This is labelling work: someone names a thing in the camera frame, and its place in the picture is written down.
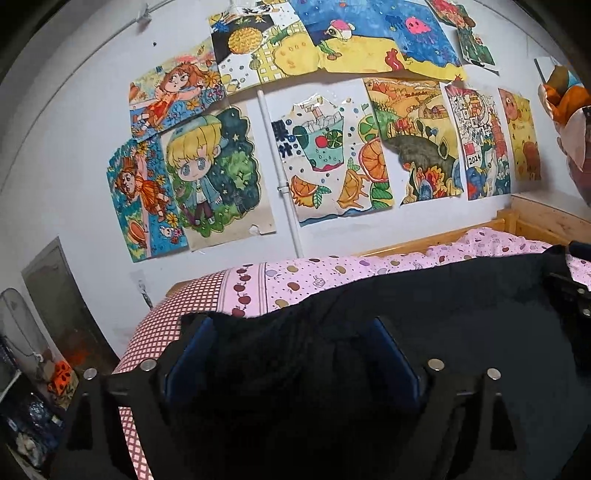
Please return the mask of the black large jacket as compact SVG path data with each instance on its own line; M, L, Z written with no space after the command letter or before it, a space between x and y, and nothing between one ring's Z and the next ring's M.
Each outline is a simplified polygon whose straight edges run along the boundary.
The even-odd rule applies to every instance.
M575 245L198 315L169 384L192 479L586 479Z

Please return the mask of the standing electric fan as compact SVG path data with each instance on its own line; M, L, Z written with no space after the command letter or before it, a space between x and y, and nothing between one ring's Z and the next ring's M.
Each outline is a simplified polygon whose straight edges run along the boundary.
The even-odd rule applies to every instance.
M20 370L36 383L47 384L55 367L54 350L22 295L1 292L1 339Z

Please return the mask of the pink apple print bedsheet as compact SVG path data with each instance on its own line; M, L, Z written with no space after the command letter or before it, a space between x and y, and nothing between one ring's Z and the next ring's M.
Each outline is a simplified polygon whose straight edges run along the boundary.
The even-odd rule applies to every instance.
M249 305L238 310L253 317L368 277L427 269L478 257L535 254L549 247L549 242L535 240L525 233L511 234L491 227L478 227L452 243L433 244L425 253L297 259L236 267L206 275L174 288L147 314L136 328L115 371L125 373L146 358L158 358L164 348L179 337L181 315L209 308L230 312L238 306L235 285L245 287L245 293L252 297Z

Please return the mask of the blond boy cartoon poster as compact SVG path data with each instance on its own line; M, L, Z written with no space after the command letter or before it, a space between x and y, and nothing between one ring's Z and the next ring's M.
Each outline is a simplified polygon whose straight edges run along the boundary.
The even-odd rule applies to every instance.
M276 231L245 107L199 115L165 133L161 145L190 250Z

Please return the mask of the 2024 dragon poster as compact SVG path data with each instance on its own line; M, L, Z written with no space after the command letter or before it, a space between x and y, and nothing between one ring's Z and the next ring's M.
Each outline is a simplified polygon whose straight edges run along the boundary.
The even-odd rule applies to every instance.
M492 93L463 82L446 85L445 92L464 156L468 199L510 194L508 145Z

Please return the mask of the landscape hill poster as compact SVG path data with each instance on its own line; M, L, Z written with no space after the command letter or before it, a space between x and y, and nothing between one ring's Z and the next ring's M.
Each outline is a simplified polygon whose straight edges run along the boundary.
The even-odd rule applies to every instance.
M459 147L441 85L433 80L366 78L382 141L408 173L404 204L459 197Z

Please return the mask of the yellow bear poster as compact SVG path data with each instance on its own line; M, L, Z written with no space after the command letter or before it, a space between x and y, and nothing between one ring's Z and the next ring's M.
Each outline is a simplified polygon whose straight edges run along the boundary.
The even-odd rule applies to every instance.
M503 88L498 91L509 129L517 180L540 181L541 159L530 101Z

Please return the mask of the blue storage bag orange trim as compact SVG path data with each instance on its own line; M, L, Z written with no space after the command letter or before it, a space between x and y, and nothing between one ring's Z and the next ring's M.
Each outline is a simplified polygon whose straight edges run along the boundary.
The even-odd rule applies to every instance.
M566 66L554 65L538 96L555 126L569 175L590 205L590 91Z

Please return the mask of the red haired girl poster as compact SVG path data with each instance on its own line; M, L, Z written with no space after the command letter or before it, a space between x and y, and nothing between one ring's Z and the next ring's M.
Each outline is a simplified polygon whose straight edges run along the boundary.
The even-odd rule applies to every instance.
M130 83L130 131L145 141L207 110L225 97L211 40L177 54Z

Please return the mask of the red flower small poster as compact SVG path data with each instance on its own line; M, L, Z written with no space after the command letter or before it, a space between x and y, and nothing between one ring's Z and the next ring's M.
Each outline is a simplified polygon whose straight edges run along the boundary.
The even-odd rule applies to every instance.
M427 4L441 22L456 28L461 55L467 63L498 71L490 49L474 32L476 22L463 5L446 0L427 0Z

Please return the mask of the blue sea beach poster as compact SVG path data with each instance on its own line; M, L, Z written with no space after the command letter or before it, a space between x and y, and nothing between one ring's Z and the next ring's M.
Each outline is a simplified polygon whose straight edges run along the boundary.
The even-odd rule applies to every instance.
M293 1L329 73L406 71L439 81L465 80L440 22L414 1Z

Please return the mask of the pineapple yellow poster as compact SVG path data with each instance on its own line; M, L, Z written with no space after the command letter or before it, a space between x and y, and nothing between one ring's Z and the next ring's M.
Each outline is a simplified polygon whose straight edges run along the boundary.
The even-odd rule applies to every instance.
M228 95L318 70L320 50L287 1L231 5L208 23Z

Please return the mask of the grey metal wall panel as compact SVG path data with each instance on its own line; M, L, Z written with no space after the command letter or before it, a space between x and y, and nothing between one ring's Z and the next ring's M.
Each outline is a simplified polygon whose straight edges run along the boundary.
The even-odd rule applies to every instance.
M110 374L119 363L71 273L61 242L53 239L22 270L31 300L49 336L74 370Z

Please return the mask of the wooden bed frame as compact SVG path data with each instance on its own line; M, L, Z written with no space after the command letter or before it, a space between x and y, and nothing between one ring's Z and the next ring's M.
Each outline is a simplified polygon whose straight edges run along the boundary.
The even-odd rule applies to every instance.
M491 227L497 231L511 234L528 234L535 240L547 241L550 245L568 244L572 240L587 241L590 238L590 215L578 206L571 197L560 193L517 194L512 197L507 209L498 211L495 219L460 230L454 230L403 244L386 247L374 252L367 252L361 257L385 257L389 254L407 254L418 251L425 253L433 244L449 244L458 240L469 230L478 227ZM173 285L173 289L185 284L182 281ZM252 297L245 293L245 287L233 287L238 294L238 308L252 302Z

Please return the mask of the white wall pipe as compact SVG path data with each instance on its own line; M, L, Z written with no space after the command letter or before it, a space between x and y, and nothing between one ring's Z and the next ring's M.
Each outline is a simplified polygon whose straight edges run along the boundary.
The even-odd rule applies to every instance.
M287 184L287 176L283 171L283 163L281 162L279 151L276 149L276 140L274 140L273 126L271 125L270 110L266 103L266 96L262 88L256 89L256 97L259 102L260 113L263 116L264 128L266 129L267 141L270 144L270 152L273 156L273 165L276 170L277 177L277 192L280 193L280 198L283 200L283 207L287 214L287 223L290 227L290 238L294 245L295 255L297 258L304 257L304 249L301 245L300 225L297 222L296 212L294 212L293 202L290 198L290 187Z

